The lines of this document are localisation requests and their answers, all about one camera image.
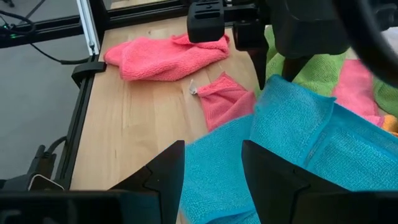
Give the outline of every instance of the wooden table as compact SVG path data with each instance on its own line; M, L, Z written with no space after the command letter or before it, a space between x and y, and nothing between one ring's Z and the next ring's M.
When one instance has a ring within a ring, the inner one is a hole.
M132 1L115 2L125 7ZM100 59L114 45L147 36L168 38L187 31L186 17L106 31ZM178 139L192 142L207 133L200 100L189 93L214 81L223 71L248 90L257 86L256 73L246 52L234 48L226 60L209 65L176 82L120 79L108 65L95 76L72 177L73 190L106 190L135 173Z

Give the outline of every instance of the blue towel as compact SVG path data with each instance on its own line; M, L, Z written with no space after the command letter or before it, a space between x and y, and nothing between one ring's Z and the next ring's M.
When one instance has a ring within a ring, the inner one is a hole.
M244 139L349 190L397 190L398 139L334 100L274 75L254 115L188 145L181 208L190 223L259 223L244 179Z

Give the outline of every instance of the pink towel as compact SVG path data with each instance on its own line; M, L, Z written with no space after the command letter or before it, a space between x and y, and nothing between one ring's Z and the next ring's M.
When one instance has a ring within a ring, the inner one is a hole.
M381 127L384 121L373 98L373 78L359 60L345 60L332 95L336 102L370 123Z
M214 130L232 119L253 113L256 97L225 72L213 83L198 89L207 129Z
M169 39L140 37L110 48L106 63L119 66L123 80L175 81L229 55L229 37L193 44L188 34Z

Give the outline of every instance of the floor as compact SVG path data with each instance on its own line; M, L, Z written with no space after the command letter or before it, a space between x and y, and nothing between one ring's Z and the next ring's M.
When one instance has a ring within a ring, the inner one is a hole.
M15 8L0 1L0 10L26 16L40 0L14 0ZM105 0L110 7L111 0ZM33 21L78 14L76 1L46 0ZM19 21L4 17L8 23ZM48 54L77 60L88 56L81 36L38 43ZM66 135L78 88L64 66L29 45L0 49L0 179L25 174L39 145L49 146ZM60 157L62 148L56 153Z

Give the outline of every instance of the towel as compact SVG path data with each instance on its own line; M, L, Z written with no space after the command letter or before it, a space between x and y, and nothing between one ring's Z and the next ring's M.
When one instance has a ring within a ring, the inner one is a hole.
M213 83L197 90L209 131L232 119L252 114L256 97L223 72Z
M139 37L110 48L104 61L119 67L123 80L179 80L229 55L229 37L193 44L188 34L169 39Z
M241 162L250 139L349 190L398 189L398 138L278 75L254 114L186 146L181 208L192 224L259 223Z
M381 109L398 117L398 88L394 88L374 77L373 93L374 99Z
M266 69L266 79L268 79L273 74L282 74L285 57L277 52L272 26L266 28L265 36L269 44ZM293 82L320 95L330 96L338 83L345 57L345 53L315 55L301 69Z
M391 114L385 115L382 129L398 137L398 119Z
M340 79L333 90L336 103L351 110L370 123L381 127L384 117L373 98L372 74L359 60L345 60Z

